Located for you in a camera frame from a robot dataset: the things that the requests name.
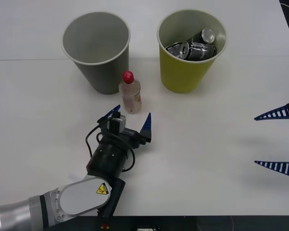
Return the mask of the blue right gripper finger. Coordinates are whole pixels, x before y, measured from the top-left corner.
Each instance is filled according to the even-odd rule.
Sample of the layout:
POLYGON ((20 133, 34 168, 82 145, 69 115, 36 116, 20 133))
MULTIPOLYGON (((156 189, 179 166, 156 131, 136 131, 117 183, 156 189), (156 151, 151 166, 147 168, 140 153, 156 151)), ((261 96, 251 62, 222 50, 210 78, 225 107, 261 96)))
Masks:
POLYGON ((289 119, 289 103, 282 107, 263 113, 254 118, 254 120, 273 120, 273 119, 289 119))
POLYGON ((265 162, 254 161, 254 163, 263 166, 267 169, 289 176, 289 162, 265 162))

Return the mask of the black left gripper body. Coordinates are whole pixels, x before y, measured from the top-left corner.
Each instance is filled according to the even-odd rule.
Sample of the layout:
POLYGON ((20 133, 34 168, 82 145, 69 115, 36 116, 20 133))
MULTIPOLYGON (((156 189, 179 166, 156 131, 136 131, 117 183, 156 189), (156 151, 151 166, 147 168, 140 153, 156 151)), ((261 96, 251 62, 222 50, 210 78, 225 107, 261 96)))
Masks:
POLYGON ((147 143, 147 121, 140 132, 126 128, 126 118, 100 118, 98 125, 103 135, 103 142, 116 142, 126 149, 137 149, 147 143))

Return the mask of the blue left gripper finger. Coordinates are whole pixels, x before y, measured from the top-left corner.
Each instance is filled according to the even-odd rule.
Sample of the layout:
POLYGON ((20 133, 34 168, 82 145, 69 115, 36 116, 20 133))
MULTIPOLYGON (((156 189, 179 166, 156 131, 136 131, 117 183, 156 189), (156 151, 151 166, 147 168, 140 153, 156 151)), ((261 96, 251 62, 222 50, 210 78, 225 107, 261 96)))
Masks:
POLYGON ((110 116, 113 115, 114 112, 119 112, 121 108, 121 105, 117 105, 115 108, 113 108, 110 112, 108 112, 106 115, 102 116, 97 122, 102 122, 106 119, 108 119, 110 116))
POLYGON ((146 121, 140 130, 140 136, 145 142, 151 142, 151 113, 148 114, 146 121))

